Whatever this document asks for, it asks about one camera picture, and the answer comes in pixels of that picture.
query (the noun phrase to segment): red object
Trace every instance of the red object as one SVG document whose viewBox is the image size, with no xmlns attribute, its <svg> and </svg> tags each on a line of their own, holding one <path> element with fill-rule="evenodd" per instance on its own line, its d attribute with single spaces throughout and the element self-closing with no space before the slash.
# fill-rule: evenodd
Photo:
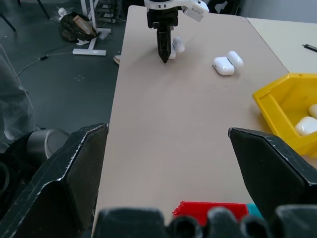
<svg viewBox="0 0 317 238">
<path fill-rule="evenodd" d="M 230 210 L 238 221 L 248 214 L 248 208 L 240 203 L 217 203 L 217 202 L 184 202 L 173 212 L 174 217 L 192 216 L 196 218 L 200 225 L 204 226 L 207 222 L 207 212 L 211 208 L 225 207 Z"/>
</svg>

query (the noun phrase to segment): shoe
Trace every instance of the shoe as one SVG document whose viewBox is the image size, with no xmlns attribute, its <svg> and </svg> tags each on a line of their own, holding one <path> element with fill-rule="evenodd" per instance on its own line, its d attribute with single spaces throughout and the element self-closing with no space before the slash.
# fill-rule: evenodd
<svg viewBox="0 0 317 238">
<path fill-rule="evenodd" d="M 121 55 L 114 56 L 113 57 L 114 62 L 116 62 L 118 65 L 120 65 Z"/>
</svg>

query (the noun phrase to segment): yellow plastic bin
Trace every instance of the yellow plastic bin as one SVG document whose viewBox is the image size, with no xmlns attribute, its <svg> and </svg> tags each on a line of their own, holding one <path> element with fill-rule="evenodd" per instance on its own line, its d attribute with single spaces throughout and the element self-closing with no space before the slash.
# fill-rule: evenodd
<svg viewBox="0 0 317 238">
<path fill-rule="evenodd" d="M 295 125 L 317 104 L 317 74 L 290 73 L 253 94 L 266 122 L 300 155 L 317 157 L 317 132 L 300 136 Z"/>
</svg>

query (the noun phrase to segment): robotic arm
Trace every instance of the robotic arm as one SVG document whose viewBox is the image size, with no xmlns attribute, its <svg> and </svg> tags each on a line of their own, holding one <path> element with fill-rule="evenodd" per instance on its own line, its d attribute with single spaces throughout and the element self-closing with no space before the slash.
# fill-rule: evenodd
<svg viewBox="0 0 317 238">
<path fill-rule="evenodd" d="M 200 0 L 144 0 L 148 8 L 148 27 L 157 29 L 158 54 L 164 63 L 171 53 L 170 31 L 178 25 L 178 7 L 183 13 L 196 21 L 201 21 L 209 9 Z"/>
</svg>

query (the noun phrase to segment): white table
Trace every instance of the white table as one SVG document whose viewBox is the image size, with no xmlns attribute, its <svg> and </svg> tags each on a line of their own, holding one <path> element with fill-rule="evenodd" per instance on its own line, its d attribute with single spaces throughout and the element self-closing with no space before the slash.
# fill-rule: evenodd
<svg viewBox="0 0 317 238">
<path fill-rule="evenodd" d="M 288 71 L 242 17 L 179 13 L 172 34 L 186 50 L 164 64 L 146 8 L 129 8 L 97 212 L 157 207 L 169 220 L 182 200 L 252 202 L 227 132 L 268 131 L 252 93 Z M 220 76 L 212 60 L 230 50 L 244 69 Z"/>
<path fill-rule="evenodd" d="M 317 73 L 317 24 L 248 18 L 256 31 L 291 73 Z"/>
</svg>

